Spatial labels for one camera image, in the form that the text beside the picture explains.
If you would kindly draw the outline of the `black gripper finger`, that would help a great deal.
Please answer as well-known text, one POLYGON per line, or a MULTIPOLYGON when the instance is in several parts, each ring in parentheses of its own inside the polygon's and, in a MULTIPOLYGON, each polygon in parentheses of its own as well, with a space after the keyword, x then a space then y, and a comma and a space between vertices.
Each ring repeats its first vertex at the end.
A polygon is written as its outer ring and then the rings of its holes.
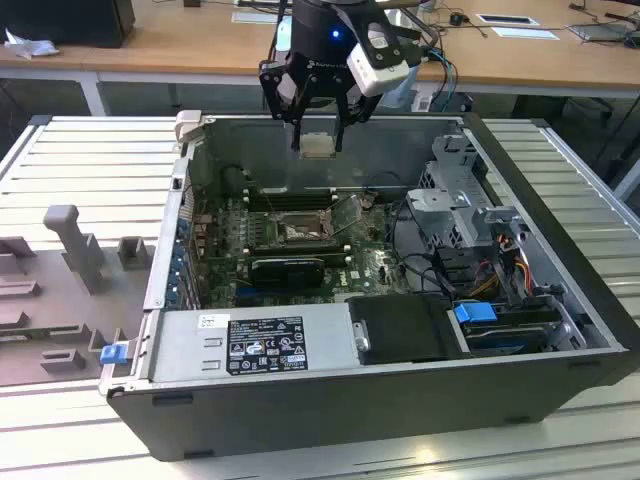
POLYGON ((284 63, 262 61, 259 80, 272 118, 293 126, 291 149, 298 151, 302 118, 308 107, 306 60, 291 58, 284 63))
POLYGON ((355 103, 349 103, 348 90, 341 83, 334 86, 334 99, 337 105, 337 116, 334 122, 334 150, 342 151, 345 129, 356 123, 365 123, 369 120, 378 106, 381 95, 366 97, 361 95, 355 103))

